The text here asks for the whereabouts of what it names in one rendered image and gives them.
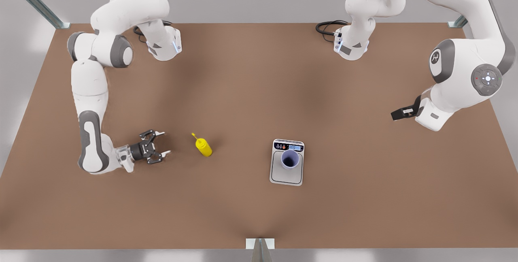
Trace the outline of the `grey digital kitchen scale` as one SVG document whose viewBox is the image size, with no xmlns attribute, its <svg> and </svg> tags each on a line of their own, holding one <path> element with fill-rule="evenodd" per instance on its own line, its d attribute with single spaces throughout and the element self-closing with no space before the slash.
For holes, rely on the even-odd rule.
<svg viewBox="0 0 518 262">
<path fill-rule="evenodd" d="M 281 155 L 289 149 L 298 152 L 300 161 L 296 168 L 286 170 L 281 164 Z M 272 145 L 270 181 L 274 184 L 300 186 L 303 183 L 304 153 L 303 142 L 275 139 Z"/>
</svg>

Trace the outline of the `pale blue cup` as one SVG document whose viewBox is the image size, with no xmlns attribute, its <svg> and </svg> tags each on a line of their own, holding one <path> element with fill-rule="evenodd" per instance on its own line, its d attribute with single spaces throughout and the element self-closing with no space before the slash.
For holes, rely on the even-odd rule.
<svg viewBox="0 0 518 262">
<path fill-rule="evenodd" d="M 296 166 L 299 164 L 299 161 L 299 154 L 294 150 L 289 149 L 284 151 L 281 155 L 281 164 L 286 170 L 296 168 Z"/>
</svg>

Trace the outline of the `yellow sauce bottle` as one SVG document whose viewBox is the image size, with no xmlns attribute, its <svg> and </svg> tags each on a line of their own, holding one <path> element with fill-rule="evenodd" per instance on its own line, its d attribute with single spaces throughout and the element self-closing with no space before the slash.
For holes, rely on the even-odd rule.
<svg viewBox="0 0 518 262">
<path fill-rule="evenodd" d="M 196 139 L 195 145 L 200 153 L 205 157 L 211 156 L 212 148 L 209 146 L 208 142 L 204 138 L 198 138 L 194 133 L 192 133 L 192 135 Z"/>
</svg>

